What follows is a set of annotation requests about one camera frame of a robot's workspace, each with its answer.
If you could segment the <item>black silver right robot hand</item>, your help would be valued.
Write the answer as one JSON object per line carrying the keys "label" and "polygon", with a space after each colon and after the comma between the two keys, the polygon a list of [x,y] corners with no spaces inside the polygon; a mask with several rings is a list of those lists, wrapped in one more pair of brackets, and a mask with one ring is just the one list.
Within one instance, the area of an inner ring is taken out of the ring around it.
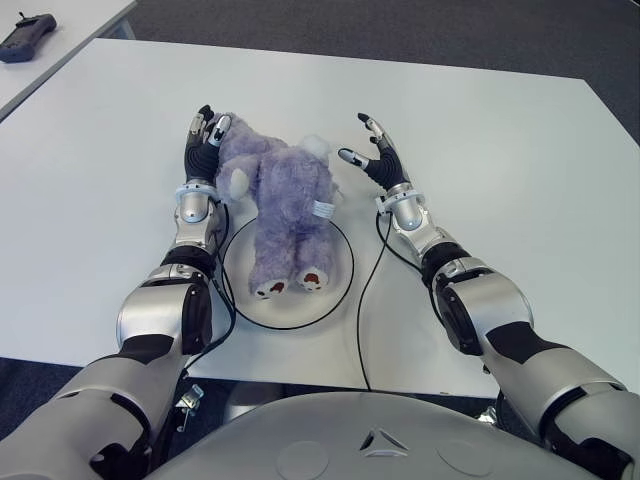
{"label": "black silver right robot hand", "polygon": [[393,187],[409,183],[401,160],[389,134],[382,125],[365,113],[358,113],[358,119],[371,133],[369,140],[379,152],[378,159],[371,159],[349,148],[340,148],[338,156],[345,162],[361,169],[368,177],[385,191]]}

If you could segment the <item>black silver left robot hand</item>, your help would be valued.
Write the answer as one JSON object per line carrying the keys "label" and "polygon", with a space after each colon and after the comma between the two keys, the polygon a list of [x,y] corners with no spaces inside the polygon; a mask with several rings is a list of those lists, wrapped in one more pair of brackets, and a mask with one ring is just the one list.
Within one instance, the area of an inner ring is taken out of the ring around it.
{"label": "black silver left robot hand", "polygon": [[219,169],[219,152],[229,132],[229,114],[216,115],[209,105],[202,106],[192,119],[184,150],[186,180],[213,184]]}

